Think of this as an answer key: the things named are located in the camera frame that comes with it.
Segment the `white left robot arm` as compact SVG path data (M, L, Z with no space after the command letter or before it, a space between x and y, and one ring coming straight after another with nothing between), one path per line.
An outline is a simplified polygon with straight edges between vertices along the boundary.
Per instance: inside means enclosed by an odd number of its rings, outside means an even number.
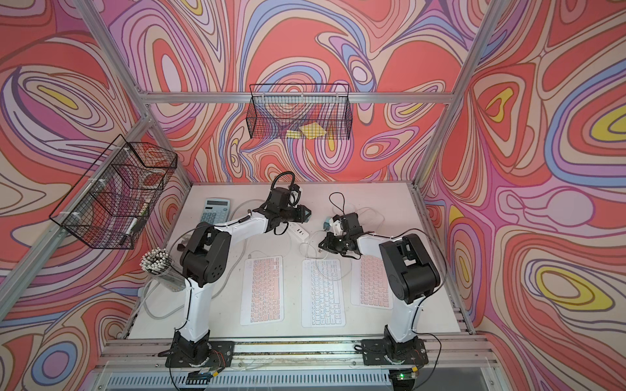
M305 223L311 210L299 203L300 187L272 186L266 200L246 216L217 226L199 223L182 250L180 265L190 287L183 325L174 331L170 356L193 367L210 357L209 314L214 284L227 268L230 248L282 224Z

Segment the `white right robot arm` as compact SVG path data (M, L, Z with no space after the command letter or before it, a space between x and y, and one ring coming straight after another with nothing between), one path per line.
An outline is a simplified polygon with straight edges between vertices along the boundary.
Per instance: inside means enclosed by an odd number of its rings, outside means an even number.
M319 248L360 261L366 256L382 260L382 278L394 298L392 316L383 337L363 339L355 346L364 365L427 365L425 344L415 326L425 299L439 288L441 277L421 238L411 233L388 237L365 231L358 214L349 213L330 219Z

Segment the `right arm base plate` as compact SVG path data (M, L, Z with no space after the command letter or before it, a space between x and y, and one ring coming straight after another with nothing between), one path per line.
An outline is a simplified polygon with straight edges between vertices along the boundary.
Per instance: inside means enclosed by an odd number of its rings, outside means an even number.
M410 365L423 368L429 363L424 341L419 337L402 343L386 337L362 340L355 350L362 354L366 366Z

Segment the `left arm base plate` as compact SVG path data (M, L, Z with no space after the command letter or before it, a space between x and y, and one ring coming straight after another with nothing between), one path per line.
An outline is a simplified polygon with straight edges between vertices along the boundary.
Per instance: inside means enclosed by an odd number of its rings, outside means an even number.
M179 340L159 356L166 358L167 368L229 368L234 348L235 343L229 340L200 341L196 344Z

